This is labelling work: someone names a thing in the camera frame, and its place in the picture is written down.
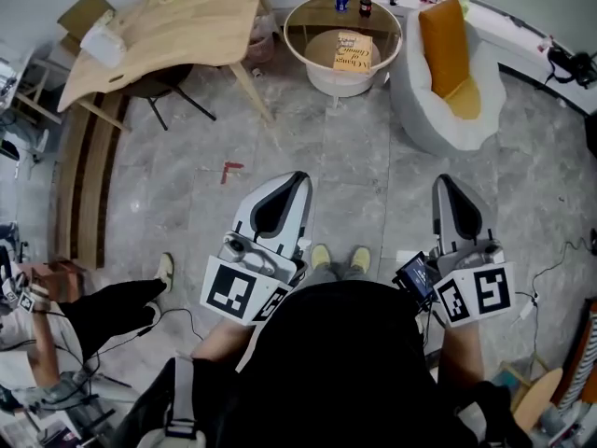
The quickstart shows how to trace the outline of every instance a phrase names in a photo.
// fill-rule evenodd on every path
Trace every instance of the gray strap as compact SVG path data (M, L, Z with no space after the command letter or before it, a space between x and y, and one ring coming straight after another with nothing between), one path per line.
M193 362L187 358L175 359L174 403L172 420L166 427L168 436L195 438L193 412Z

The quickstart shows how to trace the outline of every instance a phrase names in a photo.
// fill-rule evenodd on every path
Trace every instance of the black pants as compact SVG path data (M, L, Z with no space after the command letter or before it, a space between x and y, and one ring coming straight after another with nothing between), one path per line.
M115 335L151 324L154 311L145 305L165 288L159 279L123 282L72 303L59 303L75 329L83 359L89 360Z

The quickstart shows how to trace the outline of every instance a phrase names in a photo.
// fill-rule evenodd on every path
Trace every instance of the gray pants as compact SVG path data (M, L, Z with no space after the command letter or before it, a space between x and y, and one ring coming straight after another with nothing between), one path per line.
M310 286L317 286L319 284L326 284L328 282L338 282L340 278L336 275L335 272L331 270L329 264L321 264L318 265L313 273L307 277L302 283L297 287L297 290L300 290L305 287ZM370 279L367 277L366 274L362 273L360 269L349 269L346 271L344 277L341 280L365 280L369 281Z

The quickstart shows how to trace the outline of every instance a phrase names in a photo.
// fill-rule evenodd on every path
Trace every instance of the yellow shoe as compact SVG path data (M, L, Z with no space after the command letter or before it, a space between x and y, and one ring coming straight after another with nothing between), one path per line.
M351 259L351 269L358 268L367 273L371 265L371 252L366 247L359 247L355 250Z
M329 256L327 247L323 244L316 245L311 251L311 267L315 270L322 264L331 264L332 258Z

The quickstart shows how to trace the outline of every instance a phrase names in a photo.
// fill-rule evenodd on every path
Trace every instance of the chair leg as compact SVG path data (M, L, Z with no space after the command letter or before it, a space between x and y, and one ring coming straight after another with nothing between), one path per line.
M207 118L209 118L211 121L215 121L215 116L212 115L209 111L207 111L203 106L201 106L199 103L197 103L196 101L194 101L193 99L191 99L184 91L182 91L179 87L177 86L173 86L172 87L173 91L176 91L182 98L184 98L185 100L187 100L189 103L191 103L193 106L195 106L197 109L199 109Z
M161 118L161 114L158 111L158 109L156 108L156 105L154 104L153 100L151 98L147 98L149 105L151 106L151 109L153 109L153 112L156 114L156 116L158 117L158 120L161 123L161 127L164 129L164 131L168 131L168 126L166 126L166 123L164 122L164 120Z

